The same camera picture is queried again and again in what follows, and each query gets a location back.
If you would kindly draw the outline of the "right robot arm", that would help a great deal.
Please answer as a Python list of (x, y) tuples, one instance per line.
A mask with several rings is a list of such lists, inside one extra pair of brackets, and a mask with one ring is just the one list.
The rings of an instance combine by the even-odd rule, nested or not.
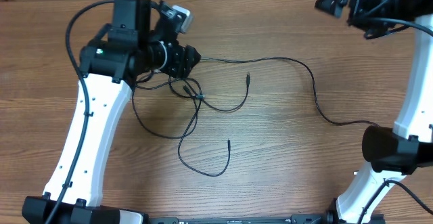
[(384, 223), (373, 212), (386, 194), (418, 168), (432, 166), (432, 0), (316, 0), (315, 8), (377, 39), (415, 29), (405, 100), (393, 127), (370, 123), (362, 140), (365, 159), (347, 190), (316, 223)]

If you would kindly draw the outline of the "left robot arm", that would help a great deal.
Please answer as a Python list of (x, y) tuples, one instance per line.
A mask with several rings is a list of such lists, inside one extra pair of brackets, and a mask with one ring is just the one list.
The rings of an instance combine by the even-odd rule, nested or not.
[(22, 216), (29, 223), (147, 223), (146, 214), (102, 205), (106, 163), (114, 134), (137, 77), (161, 72), (188, 77), (200, 61), (179, 34), (192, 13), (164, 1), (111, 0), (104, 24), (72, 61), (78, 76), (74, 116), (64, 149), (41, 196), (29, 196)]

